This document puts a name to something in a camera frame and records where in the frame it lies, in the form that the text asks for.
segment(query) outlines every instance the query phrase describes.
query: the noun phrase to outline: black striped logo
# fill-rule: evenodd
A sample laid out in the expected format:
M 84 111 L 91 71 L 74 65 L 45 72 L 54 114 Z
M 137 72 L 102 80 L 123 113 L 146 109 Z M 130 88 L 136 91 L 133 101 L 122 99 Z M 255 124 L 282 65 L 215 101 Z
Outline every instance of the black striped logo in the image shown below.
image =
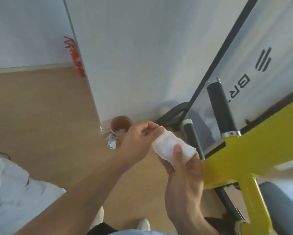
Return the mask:
M 265 54 L 265 49 L 262 50 L 262 53 L 261 53 L 261 55 L 260 55 L 258 61 L 257 61 L 256 64 L 255 64 L 255 69 L 257 69 L 257 67 L 259 67 L 257 70 L 258 70 L 258 71 L 261 71 L 262 67 L 263 67 L 264 64 L 265 64 L 265 66 L 264 66 L 262 72 L 265 72 L 265 71 L 266 71 L 266 69 L 267 69 L 267 67 L 268 67 L 268 65 L 269 65 L 269 63 L 270 63 L 270 61 L 271 61 L 271 58 L 267 58 L 268 55 L 269 55 L 269 53 L 270 53 L 270 51 L 271 51 L 271 47 L 268 48 L 266 54 Z

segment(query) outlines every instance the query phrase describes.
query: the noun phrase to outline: wooden floor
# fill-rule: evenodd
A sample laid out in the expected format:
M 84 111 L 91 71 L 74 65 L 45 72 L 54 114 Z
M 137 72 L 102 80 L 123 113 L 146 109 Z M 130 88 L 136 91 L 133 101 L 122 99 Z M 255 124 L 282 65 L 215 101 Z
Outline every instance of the wooden floor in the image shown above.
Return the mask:
M 111 154 L 102 135 L 86 79 L 74 68 L 0 74 L 0 151 L 32 178 L 67 189 Z M 164 206 L 167 175 L 150 150 L 118 182 L 104 204 L 104 221 L 116 229 L 149 219 L 152 230 L 173 232 Z M 221 217 L 213 190 L 205 191 L 204 215 Z

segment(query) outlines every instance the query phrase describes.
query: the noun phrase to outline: black pants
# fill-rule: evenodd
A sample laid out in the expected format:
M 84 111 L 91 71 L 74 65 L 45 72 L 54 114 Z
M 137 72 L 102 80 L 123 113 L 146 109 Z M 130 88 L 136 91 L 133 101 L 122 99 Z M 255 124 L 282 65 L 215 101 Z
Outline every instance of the black pants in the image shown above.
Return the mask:
M 220 235 L 235 235 L 234 224 L 230 224 L 221 218 L 205 217 L 205 219 L 220 233 Z M 87 235 L 107 235 L 114 232 L 117 232 L 117 230 L 113 229 L 110 225 L 106 223 L 100 223 L 99 225 L 96 225 L 93 229 L 91 229 L 87 233 Z

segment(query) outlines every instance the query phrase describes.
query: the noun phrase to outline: red fire extinguisher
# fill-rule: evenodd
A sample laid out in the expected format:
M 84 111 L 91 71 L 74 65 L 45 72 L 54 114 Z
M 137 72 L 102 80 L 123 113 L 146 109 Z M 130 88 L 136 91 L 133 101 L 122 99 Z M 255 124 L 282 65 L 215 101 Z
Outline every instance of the red fire extinguisher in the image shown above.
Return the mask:
M 65 48 L 69 48 L 71 59 L 73 60 L 75 69 L 79 77 L 86 77 L 85 71 L 82 67 L 81 58 L 78 52 L 78 49 L 76 47 L 76 43 L 74 39 L 71 39 L 67 36 L 64 36 L 64 38 L 67 38 L 68 40 L 64 41 L 64 43 L 67 44 Z

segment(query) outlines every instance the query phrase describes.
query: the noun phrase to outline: wall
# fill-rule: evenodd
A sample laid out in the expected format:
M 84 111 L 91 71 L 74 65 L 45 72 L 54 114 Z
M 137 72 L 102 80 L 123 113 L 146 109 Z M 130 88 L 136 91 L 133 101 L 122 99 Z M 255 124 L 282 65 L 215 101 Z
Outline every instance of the wall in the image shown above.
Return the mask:
M 71 62 L 63 0 L 0 0 L 0 68 Z
M 66 0 L 103 128 L 189 101 L 246 2 Z

